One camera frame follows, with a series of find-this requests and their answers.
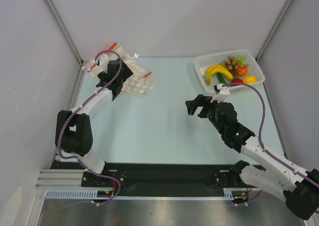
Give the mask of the brown longan bunch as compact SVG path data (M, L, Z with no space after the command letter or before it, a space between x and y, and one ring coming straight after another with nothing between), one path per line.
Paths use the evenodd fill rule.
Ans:
M226 67L231 73L235 73L236 70L241 66L242 62L235 56L228 55L226 59L220 62L220 65Z

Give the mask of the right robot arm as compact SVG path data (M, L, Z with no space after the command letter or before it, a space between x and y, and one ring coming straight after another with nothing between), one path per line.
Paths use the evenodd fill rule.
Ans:
M208 119L231 149L253 159L264 168L261 171L247 162L235 164L230 182L241 187L244 184L257 188L282 200L298 218L307 221L319 211L319 172L311 171L278 155L271 148L262 146L259 137L237 120L237 112L231 103L218 102L202 94L185 102L189 115L198 107L200 118Z

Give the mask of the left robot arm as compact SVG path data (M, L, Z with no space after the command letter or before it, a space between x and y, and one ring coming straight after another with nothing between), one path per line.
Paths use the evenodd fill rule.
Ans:
M132 75L123 60L109 61L107 71L98 74L100 82L94 93L80 106L61 110L57 115L55 145L58 154L62 159L76 159L93 171L92 180L98 186L107 185L110 174L103 170L105 161L93 149L91 120L116 99L124 82Z

